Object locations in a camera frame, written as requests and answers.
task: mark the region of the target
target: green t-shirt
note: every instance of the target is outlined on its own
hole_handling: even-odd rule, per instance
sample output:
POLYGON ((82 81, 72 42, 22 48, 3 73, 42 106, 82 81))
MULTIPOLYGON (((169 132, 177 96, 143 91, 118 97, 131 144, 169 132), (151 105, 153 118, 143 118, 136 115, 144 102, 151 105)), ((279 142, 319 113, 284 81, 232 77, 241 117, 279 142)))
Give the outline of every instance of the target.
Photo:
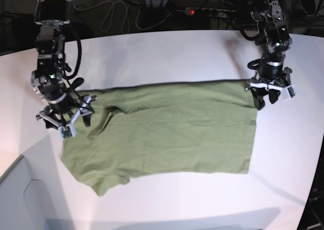
POLYGON ((62 162, 99 195, 130 178, 171 172, 247 173, 256 130, 244 82, 164 84, 98 95, 62 162))

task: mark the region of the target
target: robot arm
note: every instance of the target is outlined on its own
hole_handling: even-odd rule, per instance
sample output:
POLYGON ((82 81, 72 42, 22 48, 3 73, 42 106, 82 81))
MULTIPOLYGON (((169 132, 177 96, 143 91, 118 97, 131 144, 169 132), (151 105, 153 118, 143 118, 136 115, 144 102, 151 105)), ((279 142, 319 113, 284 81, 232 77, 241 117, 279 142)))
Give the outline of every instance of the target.
MULTIPOLYGON (((79 116, 83 117, 85 126, 90 126, 94 113, 91 102, 96 99, 95 96, 80 96, 75 91, 84 82, 82 78, 75 79, 72 84, 69 81, 77 75, 82 52, 81 42, 73 29, 78 44, 78 60, 73 74, 66 74, 71 72, 71 68, 65 63, 64 30, 71 28, 69 15, 72 1, 38 0, 35 13, 35 22, 41 28, 36 40, 37 70, 32 73, 31 84, 48 103, 36 118, 44 120, 46 128, 59 130, 62 138, 76 135, 73 124, 79 116)), ((252 0, 251 16, 258 23, 260 33, 255 37, 247 36, 244 30, 241 33, 263 49, 261 59, 248 64, 248 68, 255 70, 255 75, 248 81, 247 90, 251 90, 255 105, 260 110, 265 106, 263 97, 266 95, 269 95, 271 103, 275 103, 280 95, 284 99, 295 96, 290 80, 292 70, 283 68, 285 52, 292 41, 279 0, 252 0)))
POLYGON ((263 50, 261 59, 248 64, 249 69, 255 70, 255 76, 248 81, 247 87, 252 92, 257 109, 261 110, 265 106, 263 97, 266 95, 269 95, 272 104, 277 102, 280 95, 284 100, 296 95, 290 79, 292 70, 284 68, 285 52, 292 40, 279 0, 252 0, 251 16, 258 23, 259 34, 248 37, 244 30, 240 31, 263 50))
POLYGON ((73 124, 79 116, 83 117, 85 126, 90 126, 91 114, 94 113, 90 103, 96 99, 80 96, 75 91, 84 82, 82 78, 75 79, 72 84, 69 81, 77 75, 82 52, 77 33, 69 26, 71 1, 38 0, 35 23, 41 27, 35 44, 38 51, 37 70, 31 75, 33 89, 48 103, 36 118, 43 119, 46 128, 57 129, 63 139, 76 135, 73 124), (76 68, 70 76, 66 74, 71 72, 71 68, 65 63, 64 53, 66 28, 70 28, 78 45, 76 68))

